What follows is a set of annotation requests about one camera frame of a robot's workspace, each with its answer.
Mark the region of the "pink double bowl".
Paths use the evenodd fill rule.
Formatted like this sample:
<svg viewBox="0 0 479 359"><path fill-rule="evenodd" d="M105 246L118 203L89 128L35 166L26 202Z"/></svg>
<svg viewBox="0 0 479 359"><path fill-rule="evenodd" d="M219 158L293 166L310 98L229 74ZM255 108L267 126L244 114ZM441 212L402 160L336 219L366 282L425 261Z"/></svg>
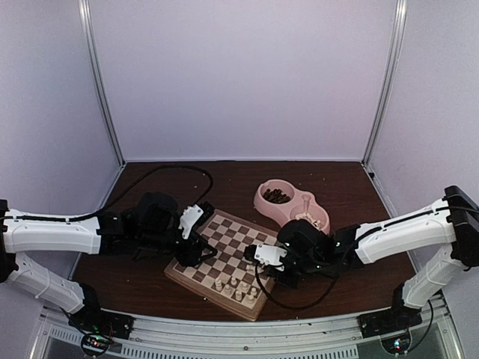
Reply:
<svg viewBox="0 0 479 359"><path fill-rule="evenodd" d="M263 199L267 189L281 189L291 197L291 201L283 204L270 203ZM326 210L317 202L315 196L309 191L302 191L291 183L282 179L269 179L259 185L253 199L254 208L267 218L271 218L280 227L295 219L294 216L300 212L310 212L323 222L320 229L326 234L330 232L330 220Z"/></svg>

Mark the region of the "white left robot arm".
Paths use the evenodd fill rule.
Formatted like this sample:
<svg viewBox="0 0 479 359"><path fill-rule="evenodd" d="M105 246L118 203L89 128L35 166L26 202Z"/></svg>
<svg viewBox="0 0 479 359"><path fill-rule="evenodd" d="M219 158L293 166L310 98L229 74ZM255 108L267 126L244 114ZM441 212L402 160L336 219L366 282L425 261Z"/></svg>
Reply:
<svg viewBox="0 0 479 359"><path fill-rule="evenodd" d="M122 212L99 210L77 217L34 215L1 201L1 281L17 283L36 298L59 306L92 332L108 324L95 290L33 262L28 251L90 255L172 254L182 266L197 266L217 251L195 231L214 213L208 202L183 212L163 193L146 193Z"/></svg>

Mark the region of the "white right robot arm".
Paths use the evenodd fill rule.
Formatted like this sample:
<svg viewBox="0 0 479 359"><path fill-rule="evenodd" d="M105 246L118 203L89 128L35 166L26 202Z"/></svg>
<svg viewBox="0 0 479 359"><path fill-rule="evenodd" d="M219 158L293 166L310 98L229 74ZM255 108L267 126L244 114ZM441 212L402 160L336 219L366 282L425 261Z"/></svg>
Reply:
<svg viewBox="0 0 479 359"><path fill-rule="evenodd" d="M438 252L414 277L396 288L384 313L388 329L401 329L431 296L459 271L478 266L478 205L458 186L442 198L396 218L357 224L325 234L304 219L278 233L277 246L265 245L254 258L279 280L321 274L337 280L342 272L392 255L438 245Z"/></svg>

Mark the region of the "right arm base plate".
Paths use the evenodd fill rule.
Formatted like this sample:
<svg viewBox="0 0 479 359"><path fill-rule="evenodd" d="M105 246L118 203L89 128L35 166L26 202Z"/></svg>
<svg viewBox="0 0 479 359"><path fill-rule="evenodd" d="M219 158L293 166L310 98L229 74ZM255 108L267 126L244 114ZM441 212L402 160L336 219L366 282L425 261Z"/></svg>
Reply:
<svg viewBox="0 0 479 359"><path fill-rule="evenodd" d="M381 310L358 317L361 335L364 338L403 331L422 323L419 310Z"/></svg>

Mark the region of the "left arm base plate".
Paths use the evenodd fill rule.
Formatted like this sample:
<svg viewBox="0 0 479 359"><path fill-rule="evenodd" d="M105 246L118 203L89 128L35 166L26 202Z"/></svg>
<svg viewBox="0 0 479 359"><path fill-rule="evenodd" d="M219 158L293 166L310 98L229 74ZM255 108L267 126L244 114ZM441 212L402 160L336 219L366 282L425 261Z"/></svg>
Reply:
<svg viewBox="0 0 479 359"><path fill-rule="evenodd" d="M100 315L91 318L77 314L69 315L69 324L81 332L128 340L133 328L134 318L102 310Z"/></svg>

